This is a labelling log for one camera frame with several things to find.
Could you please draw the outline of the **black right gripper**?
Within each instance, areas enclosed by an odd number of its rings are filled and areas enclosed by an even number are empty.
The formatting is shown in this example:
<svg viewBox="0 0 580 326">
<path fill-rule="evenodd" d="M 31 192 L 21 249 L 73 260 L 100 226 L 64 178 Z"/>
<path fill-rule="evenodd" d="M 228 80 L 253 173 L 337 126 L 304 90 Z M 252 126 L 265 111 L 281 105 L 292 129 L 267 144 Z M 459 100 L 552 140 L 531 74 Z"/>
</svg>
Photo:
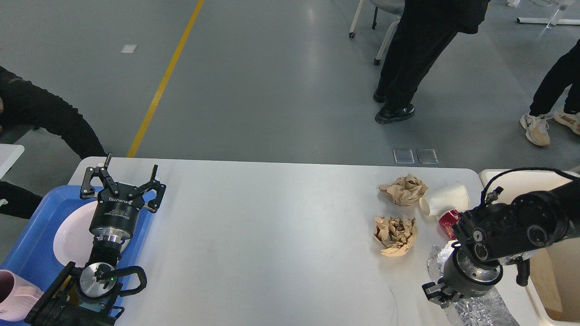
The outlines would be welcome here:
<svg viewBox="0 0 580 326">
<path fill-rule="evenodd" d="M 482 297 L 502 276 L 501 265 L 479 268 L 461 249 L 455 249 L 444 264 L 442 280 L 425 283 L 422 289 L 429 302 L 446 309 L 463 297 Z"/>
</svg>

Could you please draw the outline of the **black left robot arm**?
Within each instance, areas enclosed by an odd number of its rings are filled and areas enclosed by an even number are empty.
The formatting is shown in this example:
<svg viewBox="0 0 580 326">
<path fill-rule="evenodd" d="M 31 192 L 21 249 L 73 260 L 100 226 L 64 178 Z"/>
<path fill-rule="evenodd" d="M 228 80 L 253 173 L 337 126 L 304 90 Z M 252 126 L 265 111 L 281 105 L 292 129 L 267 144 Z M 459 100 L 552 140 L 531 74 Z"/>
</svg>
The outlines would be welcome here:
<svg viewBox="0 0 580 326">
<path fill-rule="evenodd" d="M 119 268 L 124 243 L 137 230 L 143 210 L 156 213 L 166 185 L 157 180 L 154 165 L 150 180 L 133 186 L 113 180 L 108 172 L 112 156 L 102 167 L 87 167 L 79 196 L 95 199 L 89 232 L 92 250 L 82 268 L 69 262 L 25 318 L 32 326 L 113 326 L 124 313 L 118 297 L 138 294 L 147 285 L 141 266 Z"/>
</svg>

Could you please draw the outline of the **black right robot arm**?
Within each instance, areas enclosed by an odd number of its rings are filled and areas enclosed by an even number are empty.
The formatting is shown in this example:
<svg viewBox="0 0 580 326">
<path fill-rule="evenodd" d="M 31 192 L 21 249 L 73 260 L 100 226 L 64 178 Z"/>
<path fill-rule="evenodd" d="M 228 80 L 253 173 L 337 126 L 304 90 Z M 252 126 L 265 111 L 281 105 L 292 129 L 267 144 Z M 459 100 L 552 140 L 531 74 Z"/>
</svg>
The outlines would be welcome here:
<svg viewBox="0 0 580 326">
<path fill-rule="evenodd" d="M 489 192 L 489 181 L 481 192 L 480 204 L 461 212 L 452 225 L 454 251 L 437 282 L 425 283 L 428 301 L 442 308 L 467 297 L 487 294 L 503 276 L 503 266 L 516 265 L 516 283 L 528 284 L 530 261 L 527 254 L 566 239 L 579 237 L 579 194 L 577 176 L 555 170 L 568 179 L 549 191 L 534 191 L 497 203 L 501 187 Z"/>
</svg>

